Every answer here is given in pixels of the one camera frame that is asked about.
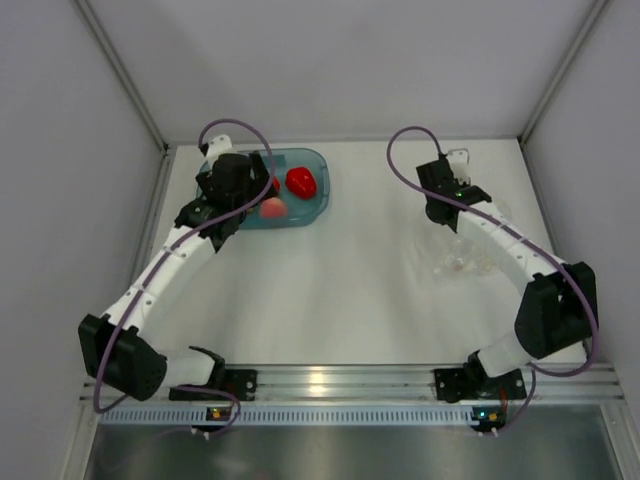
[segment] cable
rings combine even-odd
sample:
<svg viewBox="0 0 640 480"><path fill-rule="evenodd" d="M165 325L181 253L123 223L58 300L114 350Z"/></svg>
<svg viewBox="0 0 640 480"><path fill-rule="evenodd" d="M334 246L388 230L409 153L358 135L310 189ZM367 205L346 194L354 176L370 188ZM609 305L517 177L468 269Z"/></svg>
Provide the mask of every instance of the cable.
<svg viewBox="0 0 640 480"><path fill-rule="evenodd" d="M205 229L211 227L212 225L216 225L217 223L224 222L225 220L228 220L228 219L230 219L232 217L235 217L236 215L238 215L238 214L250 209L251 207L256 205L260 200L262 200L262 198L267 194L267 192L271 188L271 184L273 183L273 178L274 178L275 172L276 172L276 161L275 161L275 158L273 157L273 152L271 151L271 147L269 146L269 142L267 142L267 140L262 136L262 134L258 130L256 130L254 127L252 127L248 123L245 123L245 122L243 122L241 120L236 120L236 119L233 119L233 118L221 118L219 120L215 120L215 121L207 124L204 127L204 129L202 130L202 133L200 133L200 137L198 139L198 145L199 146L202 145L204 136L206 135L206 133L211 128L213 128L215 126L218 126L218 125L222 125L222 124L239 125L239 126L245 128L246 130L249 130L251 133L253 133L258 138L258 140L260 140L260 142L264 146L265 150L267 151L267 156L268 156L269 162L271 164L271 169L269 170L269 180L267 181L267 184L264 186L262 191L258 195L256 195L255 198L253 200L251 200L250 202L246 203L242 207L236 208L235 210L233 210L233 211L231 211L229 213L225 213L224 215L220 215L219 217L213 218L213 219L203 223L202 225L190 230L189 232L187 232L186 234L181 236L178 240L176 240L173 243L173 245L171 245L169 251L165 252L160 257L158 262L154 265L154 267L149 272L149 275L147 275L147 277L142 281L143 290L146 289L146 287L149 286L149 284L151 283L151 280L153 280L153 278L156 276L156 274L158 273L158 271L160 270L162 265L164 265L164 263L167 261L167 259L171 255L171 252L173 252L173 250L178 248L185 240L187 240L187 239L191 238L192 236L196 235L201 230L205 230ZM131 299L131 303L129 303L129 305L125 309L124 313L122 314L122 318L120 318L120 321L116 325L116 328L113 330L113 333L111 334L111 337L109 337L109 341L107 342L107 346L104 349L104 352L102 354L102 358L100 360L100 365L98 366L98 373L96 374L96 383L95 383L95 386L93 388L93 410L96 413L99 413L99 414L106 413L109 410L111 410L112 408L115 408L118 405L120 405L120 403L122 403L127 398L127 395L123 395L122 397L118 398L117 400L115 400L113 403L111 403L110 405L108 405L106 407L101 407L100 406L100 389L102 388L102 383L103 383L103 380L104 380L104 373L105 373L105 370L107 368L107 361L109 360L109 356L111 355L111 351L113 350L113 346L116 343L116 339L118 338L118 335L120 335L120 332L122 331L122 328L124 327L124 324L126 323L127 319L131 315L131 312L133 312L135 307L138 305L138 302L140 301L141 297L142 297L142 290L138 290L136 292L136 294L133 296L133 298Z"/></svg>
<svg viewBox="0 0 640 480"><path fill-rule="evenodd" d="M233 408L234 405L236 406L235 413L229 419L229 421L226 424L224 424L224 426L219 428L218 430L215 430L213 432L208 432L208 435L209 435L208 438L217 437L217 436L222 435L223 433L226 433L231 428L231 426L236 422L236 420L240 417L240 411L241 411L240 401L234 395L231 395L230 393L223 392L221 390L214 390L212 388L191 387L191 386L187 386L187 385L179 386L179 387L176 387L176 388L178 390L182 390L182 391L185 391L185 392L209 393L209 394L212 394L212 395L219 395L219 396L222 396L222 397L225 397L225 398L231 400L231 408ZM138 456L140 454L140 452L142 452L143 450L146 450L147 448L149 448L150 446L152 446L153 444L155 444L159 440L163 439L164 437L166 437L168 435L172 435L172 434L178 433L178 432L193 432L193 430L192 430L192 427L189 427L189 426L168 428L166 430L162 430L161 432L157 433L156 435L151 437L149 440L147 440L141 447L136 448L133 453L127 455L126 457L124 457L123 459L118 461L118 463L116 463L115 465L111 465L111 466L105 465L105 462L103 460L104 450L103 450L102 439L98 439L96 456L99 459L101 468L103 470L111 473L111 472L114 472L116 470L120 470L122 467L124 467L129 462L131 462L131 460L133 460L136 456Z"/></svg>
<svg viewBox="0 0 640 480"><path fill-rule="evenodd" d="M524 403L518 409L516 414L511 418L511 420L509 420L504 427L498 430L499 433L506 433L507 431L511 430L513 426L516 424L516 422L518 421L518 419L522 417L522 414L531 403L531 400L533 400L533 396L536 393L537 384L538 384L538 379L536 378L536 370L534 368L531 368L531 387L529 387L529 395L527 395L527 398L525 398Z"/></svg>
<svg viewBox="0 0 640 480"><path fill-rule="evenodd" d="M533 252L535 252L536 254L538 254L540 257L544 258L547 262L549 262L549 264L551 264L551 266L553 266L553 268L555 268L558 272L560 272L560 274L564 277L565 281L569 284L569 286L571 287L571 289L574 291L574 293L576 294L576 296L578 297L578 300L580 300L580 304L582 305L582 308L584 309L585 313L587 314L587 318L589 319L589 325L591 327L591 337L593 339L592 345L591 345L591 350L587 353L587 359L586 361L578 368L574 369L574 370L569 370L567 372L554 372L551 370L546 370L544 368L538 367L537 365L531 364L531 367L534 370L537 370L540 373L543 373L545 375L548 375L550 377L573 377L576 375L579 375L583 372L585 372L586 370L589 369L589 367L591 367L591 365L593 365L593 363L595 362L596 359L596 355L600 346L600 333L598 331L598 323L596 321L596 316L593 312L593 309L591 308L591 305L589 305L589 301L587 300L587 297L584 295L584 293L582 292L582 290L580 289L580 286L575 282L575 280L571 277L571 275L569 275L569 272L567 272L565 270L565 268L562 266L562 264L560 264L560 262L558 262L555 258L553 258L551 255L549 255L546 251L544 251L542 248L540 248L539 246L537 246L535 243L531 242L529 239L523 237L522 235L520 235L518 232L516 232L515 230L513 230L512 228L510 228L507 225L502 224L499 220L493 218L491 215L488 215L478 209L475 209L473 207L469 207L468 205L465 205L464 203L460 203L457 202L455 200L452 200L448 197L445 197L444 195L440 195L438 193L432 192L430 190L426 190L416 184L414 184L413 182L411 182L409 179L407 179L404 175L402 175L400 173L400 171L396 168L396 166L393 163L393 160L391 158L391 148L393 147L393 144L396 142L396 140L398 139L398 137L400 135L402 135L405 132L408 131L420 131L420 132L424 132L427 135L429 135L435 145L436 145L436 149L438 150L439 154L442 154L442 150L440 148L440 144L438 143L436 136L433 134L433 132L431 132L429 129L424 128L424 127L420 127L420 126L410 126L410 127L405 127L402 128L400 130L398 130L389 140L389 144L387 145L387 163L389 164L389 167L391 168L391 170L393 171L393 173L407 186L409 186L410 188L426 195L427 197L433 198L434 200L439 200L441 202L444 203L448 203L449 205L452 205L456 208L459 208L460 210L463 211L467 211L467 212L471 212L479 217L482 217L484 220L496 225L498 228L503 229L505 232L507 232L511 237L515 238L516 240L518 240L519 242L521 242L523 245L527 246L528 248L530 248L531 250L533 250Z"/></svg>

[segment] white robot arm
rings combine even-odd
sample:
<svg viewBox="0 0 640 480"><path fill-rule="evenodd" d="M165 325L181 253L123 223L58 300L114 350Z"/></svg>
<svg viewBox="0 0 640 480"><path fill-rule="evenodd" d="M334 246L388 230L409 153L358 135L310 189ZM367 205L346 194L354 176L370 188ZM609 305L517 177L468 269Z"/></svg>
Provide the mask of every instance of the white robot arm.
<svg viewBox="0 0 640 480"><path fill-rule="evenodd" d="M157 352L151 346L169 307L238 230L246 213L201 226L246 205L269 180L260 155L236 153L227 136L216 137L202 150L212 162L211 171L196 177L202 195L180 210L162 248L125 294L102 316L87 315L78 328L87 373L97 377L107 345L125 319L103 381L137 400L150 398L160 387L188 384L220 389L224 376L224 359L213 352L199 347ZM264 198L274 195L271 186Z"/></svg>
<svg viewBox="0 0 640 480"><path fill-rule="evenodd" d="M438 160L416 170L423 189L459 204L473 206L474 210L492 217L498 225L476 213L429 196L427 217L435 223L447 225L483 249L515 285L522 302L514 329L495 343L472 353L463 368L450 377L453 382L449 383L453 385L447 385L447 392L439 392L442 393L439 398L452 402L470 395L495 394L497 387L516 378L512 374L517 369L534 359L579 343L592 333L586 312L560 272L531 246L523 244L523 235L500 213L487 193L471 185L460 167L459 162L451 164L447 155L440 154ZM508 226L511 233L504 230L504 226ZM583 262L567 265L561 258L549 257L571 275L595 313L593 270Z"/></svg>

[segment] red pepper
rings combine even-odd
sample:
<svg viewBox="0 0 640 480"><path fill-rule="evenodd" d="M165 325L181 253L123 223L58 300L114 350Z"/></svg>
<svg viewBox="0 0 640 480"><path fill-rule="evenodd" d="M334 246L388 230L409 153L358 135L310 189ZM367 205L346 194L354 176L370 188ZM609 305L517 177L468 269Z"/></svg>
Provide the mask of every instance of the red pepper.
<svg viewBox="0 0 640 480"><path fill-rule="evenodd" d="M284 183L291 193L303 200L313 198L318 191L316 180L307 167L296 167L289 170Z"/></svg>

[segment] blue plastic tray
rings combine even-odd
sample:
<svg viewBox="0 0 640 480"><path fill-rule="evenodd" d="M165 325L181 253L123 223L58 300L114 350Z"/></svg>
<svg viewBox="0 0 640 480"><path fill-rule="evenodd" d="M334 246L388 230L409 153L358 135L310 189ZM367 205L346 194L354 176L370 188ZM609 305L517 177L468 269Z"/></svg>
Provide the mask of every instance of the blue plastic tray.
<svg viewBox="0 0 640 480"><path fill-rule="evenodd" d="M267 152L259 150L262 161L270 169ZM276 177L280 182L278 198L289 207L289 215L281 218L261 218L255 208L240 225L241 230L258 230L263 228L303 227L313 223L329 203L329 169L325 159L315 150L309 148L276 148L273 150L276 159ZM318 192L310 200L302 200L291 193L285 185L287 172L295 167L307 167L318 185ZM211 169L208 161L200 167L200 173ZM196 197L200 196L196 186Z"/></svg>

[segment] white wall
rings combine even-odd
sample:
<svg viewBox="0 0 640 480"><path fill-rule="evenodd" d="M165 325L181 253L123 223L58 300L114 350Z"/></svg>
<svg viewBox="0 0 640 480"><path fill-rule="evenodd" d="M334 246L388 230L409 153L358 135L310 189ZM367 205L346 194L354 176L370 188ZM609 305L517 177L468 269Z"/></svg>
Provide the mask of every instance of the white wall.
<svg viewBox="0 0 640 480"><path fill-rule="evenodd" d="M71 2L0 2L2 478L59 474L77 327L125 287L158 161Z"/></svg>
<svg viewBox="0 0 640 480"><path fill-rule="evenodd" d="M617 0L527 153L569 260L596 271L601 331L640 425L640 2Z"/></svg>
<svg viewBox="0 0 640 480"><path fill-rule="evenodd" d="M592 0L92 3L160 129L193 142L220 116L272 140L515 136Z"/></svg>

